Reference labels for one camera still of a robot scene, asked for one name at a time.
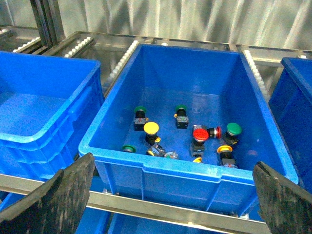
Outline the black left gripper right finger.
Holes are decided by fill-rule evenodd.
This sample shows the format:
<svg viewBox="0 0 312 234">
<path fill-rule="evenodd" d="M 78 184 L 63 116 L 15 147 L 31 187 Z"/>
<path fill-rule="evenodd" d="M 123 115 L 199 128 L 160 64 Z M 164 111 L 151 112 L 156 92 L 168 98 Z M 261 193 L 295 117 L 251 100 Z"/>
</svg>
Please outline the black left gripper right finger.
<svg viewBox="0 0 312 234">
<path fill-rule="evenodd" d="M 253 168 L 253 180 L 260 203 L 260 217 L 272 234 L 312 232 L 312 194 L 266 163 Z"/>
</svg>

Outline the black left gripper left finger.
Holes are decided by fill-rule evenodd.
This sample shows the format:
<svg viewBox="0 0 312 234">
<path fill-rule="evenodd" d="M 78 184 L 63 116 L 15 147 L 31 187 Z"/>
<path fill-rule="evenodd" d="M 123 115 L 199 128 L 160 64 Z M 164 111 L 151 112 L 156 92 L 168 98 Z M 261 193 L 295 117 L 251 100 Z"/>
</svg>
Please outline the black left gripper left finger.
<svg viewBox="0 0 312 234">
<path fill-rule="evenodd" d="M 95 158 L 87 153 L 0 213 L 2 234 L 73 234 L 88 199 Z"/>
</svg>

